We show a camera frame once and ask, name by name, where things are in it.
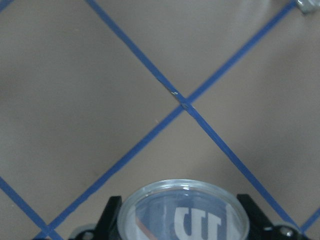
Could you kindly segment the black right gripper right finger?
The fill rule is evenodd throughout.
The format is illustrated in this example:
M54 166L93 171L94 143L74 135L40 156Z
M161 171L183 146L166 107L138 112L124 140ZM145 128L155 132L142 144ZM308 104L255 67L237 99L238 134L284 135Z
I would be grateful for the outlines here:
M249 240L271 240L274 225L249 194L237 194L236 198L249 219Z

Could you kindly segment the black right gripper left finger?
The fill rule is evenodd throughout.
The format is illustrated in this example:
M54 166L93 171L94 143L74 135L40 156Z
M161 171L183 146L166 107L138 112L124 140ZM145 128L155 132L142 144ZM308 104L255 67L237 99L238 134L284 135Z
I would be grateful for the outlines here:
M119 240L117 218L122 206L121 196L111 196L96 225L97 240Z

